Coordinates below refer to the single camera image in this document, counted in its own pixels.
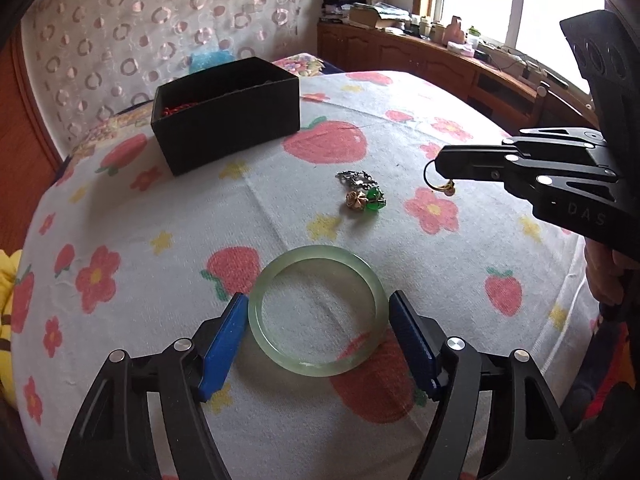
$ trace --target green gemstone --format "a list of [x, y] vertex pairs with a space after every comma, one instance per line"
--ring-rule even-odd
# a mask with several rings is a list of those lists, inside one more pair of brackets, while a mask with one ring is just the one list
[[380, 196], [380, 190], [377, 187], [372, 187], [367, 191], [367, 200], [377, 200]]
[[367, 202], [367, 209], [371, 209], [373, 211], [377, 211], [378, 209], [382, 209], [386, 205], [386, 200], [375, 200], [373, 202]]

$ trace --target yellow plush toy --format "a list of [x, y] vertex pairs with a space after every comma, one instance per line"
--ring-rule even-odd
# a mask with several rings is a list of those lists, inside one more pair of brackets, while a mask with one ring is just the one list
[[11, 310], [14, 302], [15, 273], [22, 251], [11, 256], [0, 250], [0, 388], [6, 401], [17, 409], [14, 374], [11, 368]]

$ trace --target cardboard box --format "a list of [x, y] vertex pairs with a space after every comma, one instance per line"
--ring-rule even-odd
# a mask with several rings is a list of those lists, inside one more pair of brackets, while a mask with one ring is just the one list
[[388, 20], [380, 17], [380, 13], [373, 8], [363, 9], [361, 7], [351, 7], [349, 11], [349, 21], [369, 28], [395, 27], [398, 20]]
[[[164, 116], [166, 108], [193, 104]], [[300, 80], [258, 57], [156, 89], [151, 128], [174, 175], [300, 129]]]

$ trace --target window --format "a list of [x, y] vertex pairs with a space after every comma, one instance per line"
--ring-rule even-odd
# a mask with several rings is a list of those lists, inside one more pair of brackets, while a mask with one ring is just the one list
[[436, 0], [434, 17], [443, 24], [452, 16], [549, 67], [588, 93], [560, 21], [603, 9], [604, 0]]

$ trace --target silver screw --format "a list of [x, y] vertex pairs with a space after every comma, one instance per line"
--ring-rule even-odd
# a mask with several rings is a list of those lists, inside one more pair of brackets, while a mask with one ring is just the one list
[[530, 359], [529, 352], [525, 350], [516, 350], [513, 356], [521, 363], [526, 363]]
[[465, 342], [459, 337], [450, 337], [447, 339], [447, 346], [452, 350], [460, 351], [465, 347]]
[[124, 352], [122, 350], [114, 350], [109, 354], [109, 361], [112, 363], [119, 363], [124, 359]]
[[183, 337], [174, 343], [174, 349], [178, 352], [186, 352], [189, 348], [191, 348], [191, 339]]

